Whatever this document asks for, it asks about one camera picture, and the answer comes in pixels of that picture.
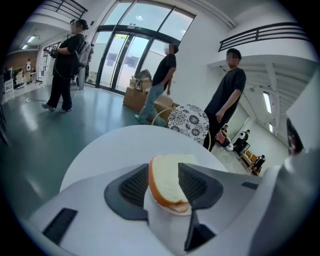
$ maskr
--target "green floor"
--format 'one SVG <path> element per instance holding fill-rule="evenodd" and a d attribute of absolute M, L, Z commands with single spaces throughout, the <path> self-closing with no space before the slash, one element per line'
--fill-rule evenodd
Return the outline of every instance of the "green floor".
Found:
<path fill-rule="evenodd" d="M 88 86 L 84 91 L 71 88 L 73 110 L 59 113 L 35 101 L 47 100 L 50 90 L 36 89 L 2 106 L 9 146 L 0 142 L 1 185 L 14 211 L 24 218 L 59 192 L 69 165 L 90 142 L 138 124 L 137 112 L 122 105 L 121 95 Z"/>

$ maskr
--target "slice of bread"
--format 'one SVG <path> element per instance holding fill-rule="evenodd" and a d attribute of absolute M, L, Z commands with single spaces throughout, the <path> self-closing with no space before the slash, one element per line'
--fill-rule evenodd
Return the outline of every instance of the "slice of bread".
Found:
<path fill-rule="evenodd" d="M 154 157 L 149 164 L 149 188 L 159 205 L 183 213 L 188 209 L 189 202 L 179 185 L 178 163 L 198 164 L 191 154 Z"/>

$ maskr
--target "doorway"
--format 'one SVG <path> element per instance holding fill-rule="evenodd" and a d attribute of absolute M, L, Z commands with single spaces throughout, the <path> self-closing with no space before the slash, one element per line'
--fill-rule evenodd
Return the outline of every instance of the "doorway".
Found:
<path fill-rule="evenodd" d="M 98 87 L 124 95 L 150 39 L 135 33 L 116 33 L 106 54 Z"/>

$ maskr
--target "black railing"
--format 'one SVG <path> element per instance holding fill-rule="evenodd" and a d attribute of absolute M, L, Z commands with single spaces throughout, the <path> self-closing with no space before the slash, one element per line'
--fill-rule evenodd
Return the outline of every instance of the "black railing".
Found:
<path fill-rule="evenodd" d="M 45 0 L 40 8 L 54 11 L 70 19 L 81 19 L 88 10 L 74 0 Z"/>
<path fill-rule="evenodd" d="M 230 36 L 220 42 L 218 52 L 251 42 L 271 39 L 299 39 L 309 41 L 307 34 L 298 23 L 282 22 L 259 26 Z"/>

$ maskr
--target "ceiling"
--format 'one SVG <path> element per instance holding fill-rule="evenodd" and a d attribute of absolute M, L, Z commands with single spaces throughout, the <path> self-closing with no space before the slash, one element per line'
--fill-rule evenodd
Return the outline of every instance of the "ceiling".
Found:
<path fill-rule="evenodd" d="M 51 38 L 56 37 L 59 34 L 66 33 L 67 31 L 49 24 L 26 22 L 19 30 L 15 39 L 13 40 L 8 53 L 21 50 L 22 46 L 27 44 L 29 49 L 37 49 L 46 41 L 50 41 Z M 27 43 L 31 36 L 36 36 L 35 39 Z"/>
<path fill-rule="evenodd" d="M 234 19 L 244 11 L 258 6 L 260 4 L 271 2 L 274 0 L 203 0 L 214 7 L 218 8 L 221 12 L 227 15 L 230 19 Z"/>
<path fill-rule="evenodd" d="M 286 112 L 307 86 L 317 63 L 298 57 L 287 62 L 283 59 L 262 60 L 252 61 L 246 57 L 241 60 L 239 67 L 246 74 L 246 84 L 239 102 L 260 125 L 269 130 L 269 124 L 272 124 L 275 127 L 273 134 L 287 145 Z M 225 72 L 229 70 L 227 65 L 220 67 Z M 267 111 L 263 92 L 269 93 L 271 114 Z"/>

